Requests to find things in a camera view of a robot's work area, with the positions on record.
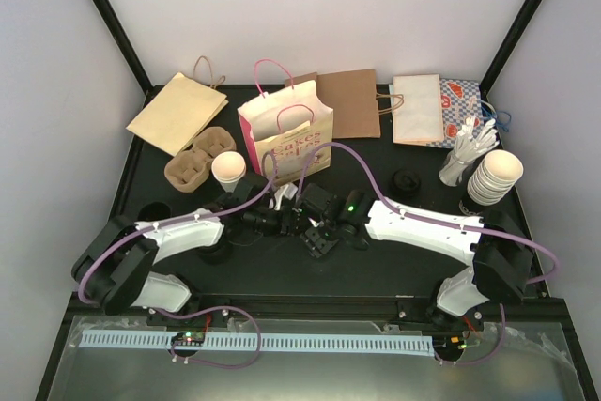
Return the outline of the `cake print paper bag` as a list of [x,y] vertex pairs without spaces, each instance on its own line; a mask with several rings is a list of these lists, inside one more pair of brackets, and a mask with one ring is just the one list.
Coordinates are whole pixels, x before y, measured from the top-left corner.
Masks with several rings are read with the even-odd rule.
[[331,150],[323,145],[332,140],[333,110],[319,99],[316,81],[291,80],[272,93],[257,90],[238,108],[253,169],[282,185],[328,168]]

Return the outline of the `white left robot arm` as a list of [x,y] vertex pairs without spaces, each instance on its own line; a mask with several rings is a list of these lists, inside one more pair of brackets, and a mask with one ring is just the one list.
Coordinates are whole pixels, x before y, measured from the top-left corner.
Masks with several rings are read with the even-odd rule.
[[180,217],[133,222],[111,219],[71,268],[80,298],[107,315],[131,307],[157,307],[181,325],[193,324],[202,303],[184,277],[154,270],[164,260],[192,254],[208,265],[223,263],[237,247],[293,232],[298,188],[225,193],[217,203]]

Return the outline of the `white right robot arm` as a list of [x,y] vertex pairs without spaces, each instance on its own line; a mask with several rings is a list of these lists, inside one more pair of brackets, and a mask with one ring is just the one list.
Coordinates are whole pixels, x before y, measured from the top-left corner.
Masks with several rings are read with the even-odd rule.
[[475,307],[494,301],[520,304],[530,277],[533,252],[518,240],[498,237],[478,216],[453,216],[412,208],[359,190],[343,200],[312,183],[297,196],[296,209],[316,222],[326,241],[355,249],[373,241],[404,243],[442,254],[464,265],[443,279],[426,306],[429,322],[450,328]]

